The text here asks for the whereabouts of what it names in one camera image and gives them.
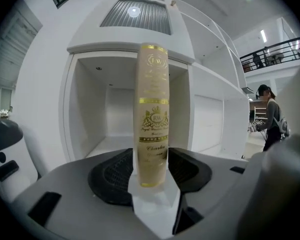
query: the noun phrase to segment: black panel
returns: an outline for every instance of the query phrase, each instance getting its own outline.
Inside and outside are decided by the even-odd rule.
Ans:
[[[6,178],[8,178],[18,170],[19,166],[14,160],[0,166],[0,181],[3,182]]]
[[[168,152],[169,171],[182,193],[196,192],[212,177],[211,168],[174,148]]]
[[[46,192],[32,207],[28,216],[44,227],[60,198],[61,195],[59,193]]]
[[[6,162],[6,160],[7,160],[6,154],[3,152],[0,152],[0,163],[4,164]]]
[[[238,166],[234,166],[230,169],[230,171],[233,171],[233,172],[236,172],[238,174],[244,174],[245,172],[245,169],[244,168],[241,168],[241,167],[238,167]]]
[[[18,143],[23,136],[23,132],[15,122],[0,119],[0,151]]]
[[[133,149],[96,165],[89,173],[88,182],[93,193],[108,204],[133,206],[128,192],[133,171]]]
[[[196,209],[189,207],[186,197],[181,195],[178,212],[172,229],[172,234],[176,235],[201,221],[204,217]]]
[[[169,148],[168,162],[171,175],[182,193],[199,191],[212,177],[208,165],[173,148]],[[97,164],[88,175],[89,186],[108,204],[133,206],[128,192],[133,169],[133,149],[129,148]]]

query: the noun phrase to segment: cream bottle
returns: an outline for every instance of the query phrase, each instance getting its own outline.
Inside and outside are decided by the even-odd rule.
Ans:
[[[134,147],[143,187],[165,181],[169,137],[168,51],[143,43],[137,56]]]

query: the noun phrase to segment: shelf compartment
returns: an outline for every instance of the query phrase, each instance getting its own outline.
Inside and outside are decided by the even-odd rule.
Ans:
[[[226,46],[222,39],[204,24],[182,12],[181,15],[188,30],[196,59],[202,60]]]
[[[227,46],[205,56],[202,59],[202,65],[227,79],[234,86],[239,87],[236,67]]]
[[[176,6],[178,7],[179,11],[187,15],[194,20],[198,21],[202,25],[204,25],[207,29],[211,30],[216,36],[218,36],[221,40],[223,40],[223,37],[215,24],[215,22],[209,18],[207,15],[205,15],[202,11],[198,10],[197,8],[193,7],[192,5],[181,1],[181,0],[175,0]]]
[[[237,52],[237,49],[235,48],[235,45],[234,43],[232,42],[230,36],[228,36],[228,34],[218,25],[216,24],[216,26],[218,27],[218,29],[220,30],[223,38],[224,38],[224,41],[226,42],[227,46],[229,47],[229,49],[231,50],[231,52],[233,52],[234,56],[240,60],[240,57],[239,57],[239,54]]]
[[[233,59],[234,67],[236,70],[236,75],[238,77],[239,87],[240,88],[247,87],[245,72],[244,72],[244,68],[242,67],[241,61],[240,61],[240,59],[238,59],[236,57],[236,55],[234,54],[234,52],[231,49],[229,49],[229,51],[230,51],[231,57]]]
[[[211,69],[193,63],[193,94],[216,100],[246,99],[247,95],[230,81]]]
[[[87,156],[90,158],[106,152],[129,149],[134,147],[133,136],[108,136],[105,137]]]
[[[71,161],[133,148],[136,62],[137,53],[124,51],[73,56],[63,102],[64,134]],[[191,114],[188,66],[171,59],[168,63],[169,145],[188,149]]]

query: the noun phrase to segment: white shelf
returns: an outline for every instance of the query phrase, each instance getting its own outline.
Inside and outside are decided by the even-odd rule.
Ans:
[[[246,94],[216,72],[198,63],[192,64],[193,92],[216,100],[247,99]]]
[[[241,61],[236,56],[236,54],[230,49],[230,47],[229,47],[229,50],[230,50],[230,53],[231,53],[231,56],[233,59],[234,66],[235,66],[236,75],[238,77],[239,87],[240,88],[247,87],[245,72],[244,72],[244,68],[242,67]]]
[[[137,53],[92,51],[77,55],[79,61],[100,81],[111,88],[133,89],[136,82]],[[169,81],[186,71],[183,63],[169,59]]]
[[[87,156],[91,158],[106,152],[129,149],[134,147],[133,136],[109,136],[105,137]]]
[[[240,61],[240,63],[241,63],[241,60],[240,60],[240,58],[238,57],[238,55],[235,53],[235,51],[233,51],[233,49],[234,48],[231,48],[231,47],[229,47],[229,50],[232,52],[232,54],[234,55],[234,58],[233,59],[237,59],[238,61]]]
[[[218,24],[216,24],[216,26],[219,28],[219,30],[220,30],[223,38],[224,38],[224,41],[226,42],[226,44],[229,47],[229,49],[231,50],[231,52],[233,52],[233,54],[235,55],[235,57],[237,57],[237,59],[240,60],[240,57],[239,57],[239,55],[237,53],[235,45],[232,42],[230,36],[228,36],[228,34]]]
[[[202,60],[226,46],[224,41],[205,25],[182,12],[181,15],[189,32],[196,59]]]
[[[176,1],[176,6],[178,7],[179,11],[182,14],[185,14],[195,19],[196,21],[200,22],[202,25],[210,29],[221,40],[223,40],[221,32],[219,31],[217,25],[211,18],[205,15],[202,11],[198,10],[197,8],[193,7],[192,5],[184,1],[181,0],[175,0],[175,1]]]

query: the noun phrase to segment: white machine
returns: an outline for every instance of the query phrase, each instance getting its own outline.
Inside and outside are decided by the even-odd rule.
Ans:
[[[32,162],[24,135],[10,120],[0,120],[0,196],[12,203],[26,188],[36,182],[38,172]]]

